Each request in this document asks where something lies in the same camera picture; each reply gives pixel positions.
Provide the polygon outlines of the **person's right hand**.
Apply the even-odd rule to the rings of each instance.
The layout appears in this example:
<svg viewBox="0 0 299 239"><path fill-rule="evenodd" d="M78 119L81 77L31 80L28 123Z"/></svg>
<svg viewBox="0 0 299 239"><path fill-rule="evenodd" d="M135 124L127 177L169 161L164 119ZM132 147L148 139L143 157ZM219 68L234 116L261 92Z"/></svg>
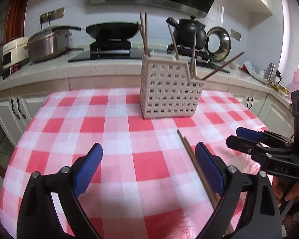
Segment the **person's right hand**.
<svg viewBox="0 0 299 239"><path fill-rule="evenodd" d="M279 177L273 177L272 188L276 197L278 207L281 206L283 199L285 199L286 201L295 199L295 202L299 202L299 181L293 185L286 196L284 196L285 190L282 187L282 179L280 179Z"/></svg>

